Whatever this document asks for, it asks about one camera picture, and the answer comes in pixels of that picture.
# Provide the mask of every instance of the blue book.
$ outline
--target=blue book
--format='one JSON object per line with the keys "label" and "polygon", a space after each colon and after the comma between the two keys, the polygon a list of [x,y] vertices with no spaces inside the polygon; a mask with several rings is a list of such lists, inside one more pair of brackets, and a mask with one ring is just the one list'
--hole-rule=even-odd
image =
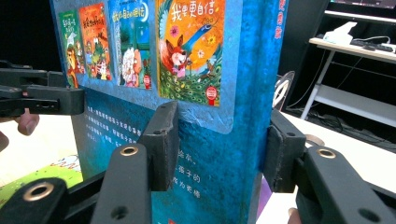
{"label": "blue book", "polygon": [[78,76],[83,177],[103,172],[157,106],[177,100],[177,167],[173,187],[152,192],[153,223],[254,223],[288,2],[53,0],[58,35],[60,13],[98,3],[113,69],[106,81]]}

